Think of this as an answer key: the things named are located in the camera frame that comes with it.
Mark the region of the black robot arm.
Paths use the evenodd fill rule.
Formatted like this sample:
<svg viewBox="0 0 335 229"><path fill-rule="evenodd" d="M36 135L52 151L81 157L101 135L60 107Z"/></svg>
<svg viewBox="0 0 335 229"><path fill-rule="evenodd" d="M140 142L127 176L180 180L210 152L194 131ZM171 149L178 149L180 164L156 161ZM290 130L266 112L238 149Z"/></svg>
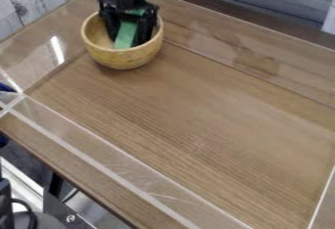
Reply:
<svg viewBox="0 0 335 229"><path fill-rule="evenodd" d="M136 47L152 38L159 7L147 0L99 0L100 18L117 50Z"/></svg>

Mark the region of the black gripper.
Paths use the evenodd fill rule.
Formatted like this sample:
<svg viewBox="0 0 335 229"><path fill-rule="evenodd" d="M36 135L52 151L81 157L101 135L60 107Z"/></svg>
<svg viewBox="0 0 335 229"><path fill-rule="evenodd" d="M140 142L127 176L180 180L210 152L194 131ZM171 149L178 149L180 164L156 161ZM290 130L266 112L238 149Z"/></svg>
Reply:
<svg viewBox="0 0 335 229"><path fill-rule="evenodd" d="M116 38L121 21L136 22L137 24L133 39L135 46L151 40L153 28L157 25L157 5L147 1L124 5L116 0L99 0L99 5L99 16L104 22L105 31L111 40Z"/></svg>

